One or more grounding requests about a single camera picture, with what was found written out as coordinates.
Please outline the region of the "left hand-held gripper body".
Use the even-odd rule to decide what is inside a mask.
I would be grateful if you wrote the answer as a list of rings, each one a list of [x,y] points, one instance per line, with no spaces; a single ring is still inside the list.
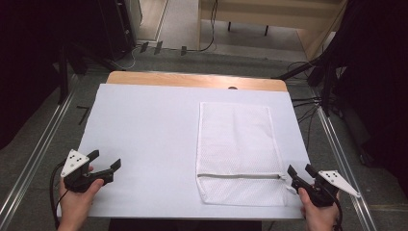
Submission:
[[[71,149],[64,163],[61,177],[65,188],[75,193],[84,193],[96,179],[102,179],[102,173],[91,173],[87,155]]]

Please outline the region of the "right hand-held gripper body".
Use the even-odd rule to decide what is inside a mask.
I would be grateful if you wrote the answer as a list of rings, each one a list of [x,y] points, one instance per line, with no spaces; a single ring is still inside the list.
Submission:
[[[339,190],[357,198],[361,197],[361,194],[337,170],[320,170],[310,172],[310,175],[315,179],[315,184],[312,186],[309,196],[312,203],[317,207],[332,206]]]

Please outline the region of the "white mesh laundry bag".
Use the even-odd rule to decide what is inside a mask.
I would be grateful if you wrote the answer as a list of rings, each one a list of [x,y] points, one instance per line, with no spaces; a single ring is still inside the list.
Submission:
[[[203,202],[286,206],[287,175],[269,107],[202,102],[196,184]]]

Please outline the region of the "person's right hand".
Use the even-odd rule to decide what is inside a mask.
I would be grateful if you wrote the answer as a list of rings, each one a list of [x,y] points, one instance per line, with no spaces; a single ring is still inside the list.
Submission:
[[[298,189],[299,198],[302,202],[300,209],[302,216],[306,219],[306,231],[333,231],[336,219],[339,216],[339,209],[336,205],[330,207],[316,207],[307,191]]]

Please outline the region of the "person's left hand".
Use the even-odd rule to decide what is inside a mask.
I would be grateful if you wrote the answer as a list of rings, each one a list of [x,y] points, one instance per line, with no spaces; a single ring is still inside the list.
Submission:
[[[85,224],[93,200],[104,184],[103,179],[92,182],[86,192],[71,192],[60,180],[59,193],[62,217],[57,231],[79,231]]]

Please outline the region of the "white table cover sheet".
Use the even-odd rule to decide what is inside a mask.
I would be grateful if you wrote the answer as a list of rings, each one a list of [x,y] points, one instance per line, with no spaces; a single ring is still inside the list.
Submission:
[[[195,183],[199,105],[228,102],[269,107],[285,166],[303,169],[309,158],[290,96],[285,91],[103,84],[91,109],[79,152],[99,150],[92,162],[121,162],[113,182],[95,197],[95,218],[297,219],[301,203],[241,207],[202,202]]]

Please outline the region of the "black metal stand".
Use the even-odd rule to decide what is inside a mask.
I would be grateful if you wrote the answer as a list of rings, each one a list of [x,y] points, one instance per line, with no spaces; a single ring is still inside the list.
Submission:
[[[60,98],[59,105],[68,97],[68,76],[67,76],[67,65],[70,64],[75,73],[85,74],[87,72],[87,67],[82,56],[86,56],[91,60],[101,64],[106,69],[110,71],[116,71],[117,67],[113,63],[105,61],[101,57],[97,56],[89,49],[79,44],[73,42],[64,43],[59,50],[59,79],[60,79]]]
[[[319,84],[322,84],[320,105],[324,114],[330,116],[330,95],[336,80],[336,70],[339,66],[340,58],[337,55],[321,54],[310,62],[302,62],[300,66],[276,77],[276,80],[286,81],[301,72],[312,69],[312,72],[307,78],[307,83],[310,87],[317,87]]]

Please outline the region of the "wooden table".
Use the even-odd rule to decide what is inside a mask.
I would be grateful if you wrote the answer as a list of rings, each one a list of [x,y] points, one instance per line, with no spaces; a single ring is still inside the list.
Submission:
[[[113,71],[108,84],[287,91],[282,80],[170,72]]]

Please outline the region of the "black cabinet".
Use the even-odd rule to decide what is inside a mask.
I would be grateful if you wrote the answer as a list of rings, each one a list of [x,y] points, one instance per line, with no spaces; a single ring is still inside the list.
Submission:
[[[108,40],[108,54],[120,60],[135,46],[125,0],[97,0],[102,13],[104,32]]]

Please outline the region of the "light wooden bench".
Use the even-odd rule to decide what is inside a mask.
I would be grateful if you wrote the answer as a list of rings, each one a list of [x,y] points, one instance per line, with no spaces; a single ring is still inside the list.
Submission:
[[[340,28],[348,0],[198,0],[198,35],[201,21],[211,18],[214,3],[219,21],[296,29],[311,61]]]

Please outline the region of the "aluminium floor rail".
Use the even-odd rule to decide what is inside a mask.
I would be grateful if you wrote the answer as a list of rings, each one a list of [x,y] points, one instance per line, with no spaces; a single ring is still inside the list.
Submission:
[[[310,88],[310,91],[314,97],[321,98],[321,95],[316,88]],[[349,161],[344,153],[344,149],[339,141],[336,130],[332,124],[331,116],[323,109],[322,98],[320,101],[318,101],[318,105],[320,123],[322,124],[326,137],[328,138],[328,142],[338,165],[338,170],[345,180],[360,194],[359,197],[350,194],[346,194],[345,196],[349,198],[350,203],[352,204],[352,207],[356,213],[356,218],[359,219],[362,230],[378,231],[372,218],[369,205],[363,195],[363,191],[360,189],[357,179],[354,176],[354,172],[351,169]]]
[[[0,150],[0,231],[6,231],[36,174],[71,102],[82,75],[68,78],[68,95],[59,104],[49,99],[16,137]]]

